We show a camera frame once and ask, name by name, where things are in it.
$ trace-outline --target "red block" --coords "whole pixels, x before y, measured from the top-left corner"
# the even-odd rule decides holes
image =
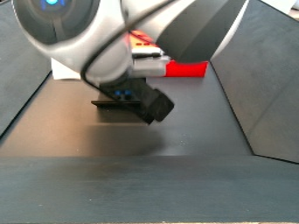
[[[173,60],[165,66],[164,77],[204,77],[208,67],[208,62],[204,61],[196,64],[179,64]]]

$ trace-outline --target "gray surface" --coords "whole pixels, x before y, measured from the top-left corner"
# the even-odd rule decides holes
[[[299,163],[299,23],[251,0],[238,33],[212,60],[258,155]]]
[[[0,4],[0,136],[51,71],[29,45],[11,3]]]
[[[0,157],[248,155],[212,70],[207,79],[151,80],[175,102],[149,127],[124,111],[97,111],[99,98],[77,81],[49,80],[8,134]]]
[[[151,83],[176,108],[144,126],[47,82],[0,142],[0,222],[299,221],[299,166],[251,155],[212,70]]]

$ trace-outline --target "red object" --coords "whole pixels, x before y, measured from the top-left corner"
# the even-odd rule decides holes
[[[132,47],[159,47],[151,43],[151,38],[141,32],[133,31],[131,35]],[[165,76],[164,77],[204,77],[208,67],[208,62],[203,61],[196,64],[179,64],[173,60],[165,66]]]
[[[208,62],[185,65],[179,64],[173,60],[165,66],[164,77],[204,77],[208,67]]]

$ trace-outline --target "black cable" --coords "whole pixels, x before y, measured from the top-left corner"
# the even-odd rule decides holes
[[[88,79],[87,73],[89,67],[92,66],[93,62],[96,61],[100,54],[108,49],[108,47],[115,43],[121,35],[135,29],[136,25],[139,25],[148,17],[151,17],[157,11],[160,11],[165,6],[173,3],[177,0],[168,0],[167,2],[160,3],[156,7],[148,10],[140,17],[137,17],[133,21],[128,22],[123,28],[120,28],[116,33],[111,36],[107,40],[107,43],[92,53],[91,57],[88,58],[81,70],[80,70],[80,78],[104,95],[107,95],[113,101],[116,101],[121,106],[124,106],[128,110],[131,110],[139,117],[145,117],[145,115],[136,111],[133,108],[129,108],[101,86],[96,86]]]

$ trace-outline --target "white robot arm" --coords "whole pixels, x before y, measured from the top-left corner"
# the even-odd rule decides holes
[[[117,83],[124,85],[123,88],[140,92],[144,110],[139,111],[139,116],[149,123],[164,119],[173,104],[145,83],[136,84],[133,80],[125,82],[133,68],[128,31],[121,32],[99,56],[95,52],[120,28],[135,24],[135,28],[151,36],[165,54],[177,62],[210,60],[246,2],[247,0],[13,0],[13,8],[32,44],[48,57],[84,74],[83,80],[89,85],[115,100],[111,91]],[[157,8],[151,17],[135,23],[148,11],[153,12]]]

